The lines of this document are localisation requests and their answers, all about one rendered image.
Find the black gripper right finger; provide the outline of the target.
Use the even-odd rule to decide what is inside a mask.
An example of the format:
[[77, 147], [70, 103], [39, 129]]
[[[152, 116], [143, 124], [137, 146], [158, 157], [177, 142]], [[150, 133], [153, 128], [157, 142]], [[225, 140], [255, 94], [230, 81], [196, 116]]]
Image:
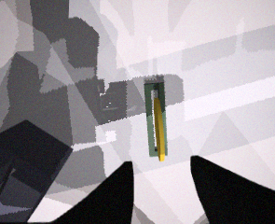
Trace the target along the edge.
[[190, 171], [210, 224], [275, 224], [275, 190], [199, 155], [190, 156]]

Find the gold coin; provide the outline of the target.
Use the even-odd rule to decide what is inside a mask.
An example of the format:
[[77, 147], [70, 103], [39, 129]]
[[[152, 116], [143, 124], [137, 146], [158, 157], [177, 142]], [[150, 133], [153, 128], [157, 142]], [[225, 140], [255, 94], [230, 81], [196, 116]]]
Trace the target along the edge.
[[165, 159], [164, 131], [159, 98], [154, 98], [154, 119], [159, 161]]

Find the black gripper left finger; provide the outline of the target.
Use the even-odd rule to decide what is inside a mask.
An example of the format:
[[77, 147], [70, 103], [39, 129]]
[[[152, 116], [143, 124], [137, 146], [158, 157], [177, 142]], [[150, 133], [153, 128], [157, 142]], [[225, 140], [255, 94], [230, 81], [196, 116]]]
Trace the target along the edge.
[[0, 224], [131, 224], [134, 203], [132, 161], [125, 161], [83, 200], [50, 222]]

